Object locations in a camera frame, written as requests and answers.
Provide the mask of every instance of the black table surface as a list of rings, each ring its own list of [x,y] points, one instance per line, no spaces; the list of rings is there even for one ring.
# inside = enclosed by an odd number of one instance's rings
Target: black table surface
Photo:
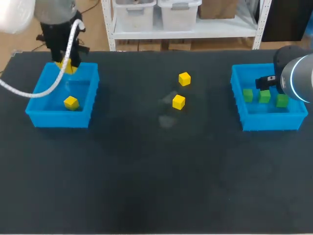
[[[0,233],[313,232],[312,116],[297,132],[243,132],[230,86],[232,65],[274,52],[92,52],[89,129],[35,128],[28,99],[1,88]],[[17,54],[2,79],[32,92],[48,61]],[[174,90],[182,111],[162,105]]]

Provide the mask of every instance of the blue plastic container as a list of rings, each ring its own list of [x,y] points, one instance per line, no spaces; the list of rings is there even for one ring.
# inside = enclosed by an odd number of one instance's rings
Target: blue plastic container
[[[260,90],[255,80],[274,75],[273,64],[234,65],[232,67],[231,87],[234,92],[240,122],[244,131],[298,130],[308,111],[302,101],[289,98],[287,108],[276,107],[277,89],[270,88],[270,102],[260,104]],[[252,89],[253,101],[244,101],[243,89]]]
[[[48,89],[54,83],[59,71],[54,63],[47,63],[34,93]],[[52,93],[42,98],[31,99],[26,113],[35,127],[88,128],[98,83],[98,65],[81,63],[74,75],[64,74]],[[77,111],[69,111],[64,106],[64,100],[70,95],[78,99],[80,108]]]

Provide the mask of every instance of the white shelf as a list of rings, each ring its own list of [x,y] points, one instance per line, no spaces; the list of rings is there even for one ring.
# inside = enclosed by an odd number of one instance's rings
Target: white shelf
[[[165,31],[159,7],[155,7],[153,30],[148,32],[124,32],[119,20],[112,37],[114,39],[174,39],[174,38],[230,38],[255,37],[257,24],[251,16],[245,0],[240,0],[234,19],[201,20],[197,16],[196,26],[192,31]]]

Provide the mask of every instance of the gray robot arm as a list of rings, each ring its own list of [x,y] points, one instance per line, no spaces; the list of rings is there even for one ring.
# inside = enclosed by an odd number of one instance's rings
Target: gray robot arm
[[[283,69],[280,83],[289,97],[313,102],[313,54],[290,61]]]

